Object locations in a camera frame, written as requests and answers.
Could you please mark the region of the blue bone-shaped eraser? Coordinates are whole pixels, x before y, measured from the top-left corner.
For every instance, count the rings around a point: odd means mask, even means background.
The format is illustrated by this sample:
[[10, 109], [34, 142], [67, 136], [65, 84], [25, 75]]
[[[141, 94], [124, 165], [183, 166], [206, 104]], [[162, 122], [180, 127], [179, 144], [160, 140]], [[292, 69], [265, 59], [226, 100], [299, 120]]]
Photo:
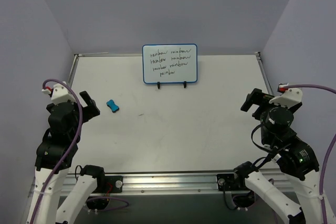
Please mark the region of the blue bone-shaped eraser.
[[120, 109], [119, 106], [116, 105], [116, 103], [112, 99], [107, 101], [106, 105], [111, 110], [112, 113], [116, 113]]

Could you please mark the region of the blue framed whiteboard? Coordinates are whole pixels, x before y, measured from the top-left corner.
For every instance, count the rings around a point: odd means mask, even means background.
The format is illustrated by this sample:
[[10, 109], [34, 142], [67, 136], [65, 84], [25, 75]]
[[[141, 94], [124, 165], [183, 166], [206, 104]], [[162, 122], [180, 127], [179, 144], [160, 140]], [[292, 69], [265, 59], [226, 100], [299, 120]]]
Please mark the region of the blue framed whiteboard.
[[142, 69], [145, 84], [196, 83], [198, 47], [196, 44], [144, 45]]

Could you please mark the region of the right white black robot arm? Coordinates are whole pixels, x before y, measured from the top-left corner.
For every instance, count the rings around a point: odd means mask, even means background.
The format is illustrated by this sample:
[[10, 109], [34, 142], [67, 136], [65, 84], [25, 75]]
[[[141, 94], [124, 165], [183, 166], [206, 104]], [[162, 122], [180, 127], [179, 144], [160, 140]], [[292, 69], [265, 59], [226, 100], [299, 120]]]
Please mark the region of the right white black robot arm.
[[291, 128], [294, 113], [302, 105], [299, 88], [281, 85], [279, 96], [253, 89], [241, 110], [252, 105], [258, 108], [253, 118], [259, 121], [255, 130], [261, 131], [258, 148], [267, 153], [264, 163], [274, 162], [291, 183], [299, 200], [295, 203], [275, 187], [252, 162], [234, 169], [236, 187], [256, 193], [284, 223], [335, 223], [335, 214], [323, 190], [325, 168], [318, 163], [313, 149]]

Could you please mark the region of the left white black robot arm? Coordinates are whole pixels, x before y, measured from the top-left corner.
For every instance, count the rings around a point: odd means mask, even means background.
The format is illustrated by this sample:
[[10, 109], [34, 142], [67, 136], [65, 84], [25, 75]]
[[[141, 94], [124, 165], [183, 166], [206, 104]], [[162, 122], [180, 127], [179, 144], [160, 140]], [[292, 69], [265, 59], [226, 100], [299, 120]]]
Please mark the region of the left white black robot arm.
[[105, 188], [104, 169], [86, 165], [72, 191], [59, 203], [63, 183], [78, 150], [78, 125], [100, 115], [86, 91], [80, 92], [80, 96], [86, 106], [78, 105], [69, 96], [64, 102], [47, 105], [49, 128], [36, 151], [35, 188], [27, 223], [74, 223], [90, 194]]

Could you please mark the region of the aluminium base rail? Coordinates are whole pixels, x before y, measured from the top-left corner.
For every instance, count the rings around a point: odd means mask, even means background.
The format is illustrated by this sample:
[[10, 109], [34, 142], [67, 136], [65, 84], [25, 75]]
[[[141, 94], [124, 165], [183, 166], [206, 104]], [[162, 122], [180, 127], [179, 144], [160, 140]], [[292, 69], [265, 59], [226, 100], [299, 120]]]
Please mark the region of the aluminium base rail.
[[[123, 178], [122, 192], [111, 195], [152, 196], [152, 195], [223, 195], [218, 189], [217, 174], [220, 172], [198, 173], [161, 173], [161, 174], [107, 174], [107, 177]], [[283, 193], [292, 193], [289, 180], [276, 169], [264, 169], [267, 179], [274, 179], [276, 186]], [[61, 188], [61, 196], [67, 196], [76, 183], [75, 175], [68, 174]]]

